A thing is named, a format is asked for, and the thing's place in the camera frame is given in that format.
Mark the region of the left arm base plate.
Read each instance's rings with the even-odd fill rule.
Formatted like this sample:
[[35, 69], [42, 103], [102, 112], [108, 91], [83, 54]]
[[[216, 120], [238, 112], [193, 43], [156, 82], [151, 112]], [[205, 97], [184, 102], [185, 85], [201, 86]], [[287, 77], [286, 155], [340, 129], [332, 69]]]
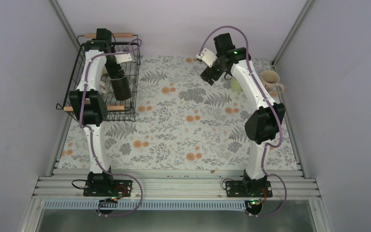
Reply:
[[86, 197], [130, 197], [132, 180], [87, 181], [83, 195]]

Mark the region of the white patterned mug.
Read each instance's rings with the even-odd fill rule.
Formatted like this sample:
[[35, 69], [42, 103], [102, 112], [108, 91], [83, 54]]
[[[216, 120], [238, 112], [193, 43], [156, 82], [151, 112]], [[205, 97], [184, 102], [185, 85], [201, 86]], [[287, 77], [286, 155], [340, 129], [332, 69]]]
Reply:
[[109, 93], [109, 87], [105, 82], [100, 81], [99, 82], [99, 88], [100, 88], [101, 94], [108, 94]]

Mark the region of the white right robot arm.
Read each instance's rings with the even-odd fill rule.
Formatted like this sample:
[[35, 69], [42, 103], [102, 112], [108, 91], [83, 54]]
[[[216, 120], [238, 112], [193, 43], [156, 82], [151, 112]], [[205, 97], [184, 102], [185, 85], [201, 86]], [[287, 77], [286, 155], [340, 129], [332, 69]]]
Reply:
[[206, 64], [200, 75], [202, 80], [213, 85], [223, 74], [231, 75], [240, 84], [254, 110], [244, 125], [250, 140], [250, 153], [239, 183], [244, 195], [254, 197], [269, 188], [264, 162], [271, 141], [277, 135], [282, 136], [285, 106], [270, 96], [253, 68], [247, 49], [236, 48], [229, 33], [214, 37], [214, 45], [215, 53], [203, 48], [197, 55], [198, 61]]

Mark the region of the light green mug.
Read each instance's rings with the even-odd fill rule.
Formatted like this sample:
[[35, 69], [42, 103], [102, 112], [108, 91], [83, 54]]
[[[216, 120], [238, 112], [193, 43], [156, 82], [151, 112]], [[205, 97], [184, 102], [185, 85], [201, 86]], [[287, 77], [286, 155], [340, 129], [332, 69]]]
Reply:
[[232, 79], [230, 80], [230, 89], [232, 92], [235, 93], [243, 92], [241, 85], [239, 84], [235, 77], [232, 77]]

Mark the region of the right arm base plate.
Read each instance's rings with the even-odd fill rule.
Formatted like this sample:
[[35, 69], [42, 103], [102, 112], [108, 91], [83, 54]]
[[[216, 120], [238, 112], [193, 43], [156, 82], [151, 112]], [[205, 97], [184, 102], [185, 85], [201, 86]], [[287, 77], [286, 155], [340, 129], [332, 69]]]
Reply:
[[223, 184], [229, 198], [264, 198], [272, 197], [270, 181], [255, 181], [245, 184], [242, 180], [226, 180]]

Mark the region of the black mug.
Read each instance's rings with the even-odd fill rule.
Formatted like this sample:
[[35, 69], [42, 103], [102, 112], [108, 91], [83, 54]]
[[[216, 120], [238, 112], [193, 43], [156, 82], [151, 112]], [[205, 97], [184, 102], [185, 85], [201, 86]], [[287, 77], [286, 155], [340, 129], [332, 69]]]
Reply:
[[118, 101], [125, 101], [131, 98], [131, 90], [128, 77], [112, 80], [111, 85], [114, 91], [114, 96]]

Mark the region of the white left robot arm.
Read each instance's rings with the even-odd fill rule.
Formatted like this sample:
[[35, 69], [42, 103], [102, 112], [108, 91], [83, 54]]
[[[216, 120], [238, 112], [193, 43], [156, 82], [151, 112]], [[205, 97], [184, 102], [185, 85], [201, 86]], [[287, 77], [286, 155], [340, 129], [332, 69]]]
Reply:
[[103, 134], [108, 115], [108, 107], [100, 92], [103, 71], [106, 70], [111, 80], [117, 82], [113, 87], [117, 100], [131, 98], [128, 79], [117, 61], [112, 38], [111, 31], [100, 28], [95, 38], [84, 44], [85, 66], [81, 81], [69, 92], [71, 107], [89, 146], [90, 168], [83, 188], [85, 196], [122, 197], [127, 194], [125, 185], [113, 178]]

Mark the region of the beige floral mug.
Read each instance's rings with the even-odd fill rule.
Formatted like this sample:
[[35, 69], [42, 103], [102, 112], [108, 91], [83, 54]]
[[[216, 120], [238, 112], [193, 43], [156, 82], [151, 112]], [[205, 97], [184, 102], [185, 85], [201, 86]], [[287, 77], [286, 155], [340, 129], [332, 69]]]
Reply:
[[260, 74], [260, 79], [265, 89], [271, 94], [283, 93], [285, 86], [280, 83], [280, 76], [273, 70], [265, 70]]

